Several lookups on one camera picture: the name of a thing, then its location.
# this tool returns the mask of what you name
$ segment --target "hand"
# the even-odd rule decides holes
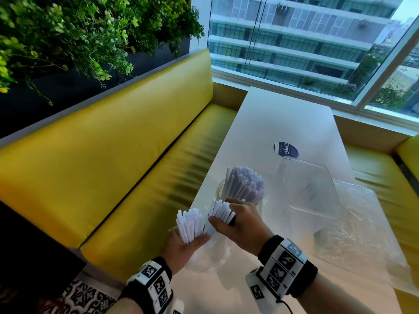
[[[240,248],[257,256],[263,245],[274,236],[262,221],[253,203],[233,198],[225,200],[236,213],[234,226],[229,226],[216,217],[208,220],[215,230],[233,240]]]
[[[169,230],[166,240],[160,249],[160,256],[163,257],[175,275],[188,263],[194,252],[209,241],[208,235],[195,238],[190,244],[184,244],[179,235],[178,227]]]

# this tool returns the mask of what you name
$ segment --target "yellow cushion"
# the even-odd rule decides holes
[[[386,154],[345,145],[357,183],[376,192],[419,287],[419,198]],[[404,314],[417,313],[419,298],[396,290]]]
[[[177,211],[191,206],[235,115],[210,104],[81,247],[84,257],[121,281],[156,257]]]
[[[0,200],[77,248],[212,99],[207,50],[0,149]]]
[[[419,134],[407,139],[395,150],[412,174],[419,180]]]

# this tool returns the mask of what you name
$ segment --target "round blue sticker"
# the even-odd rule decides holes
[[[275,153],[282,157],[295,157],[298,158],[298,150],[291,144],[286,142],[275,142],[274,144]]]

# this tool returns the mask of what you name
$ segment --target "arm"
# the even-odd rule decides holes
[[[196,238],[190,244],[184,244],[179,235],[178,228],[174,227],[169,230],[159,256],[165,259],[172,275],[175,275],[188,263],[194,252],[208,242],[209,239],[210,237],[208,235],[203,235]],[[135,301],[129,298],[122,298],[106,314],[143,314],[143,311]]]
[[[236,213],[235,225],[228,226],[219,219],[211,217],[210,223],[214,228],[233,240],[243,250],[258,256],[264,244],[273,237],[256,207],[252,203],[241,200],[228,199],[230,208]],[[354,299],[321,274],[317,274],[314,281],[297,297],[307,314],[373,314],[373,312]]]

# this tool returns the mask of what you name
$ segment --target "white table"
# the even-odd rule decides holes
[[[225,178],[227,167],[253,168],[256,172],[275,172],[282,157],[274,152],[275,142],[297,148],[299,158],[325,165],[334,179],[354,183],[349,160],[331,109],[282,94],[251,87],[240,107],[220,150],[205,177],[192,207],[209,206],[215,190]],[[298,244],[312,245],[307,237]],[[232,255],[220,268],[209,273],[183,269],[172,280],[176,296],[185,303],[185,313],[252,313],[259,310],[245,283],[245,275],[260,266],[256,257],[232,244]],[[310,257],[320,271],[376,313],[401,313],[392,288],[363,278],[353,278]],[[298,302],[286,297],[295,314],[305,313]],[[278,313],[288,313],[281,307]]]

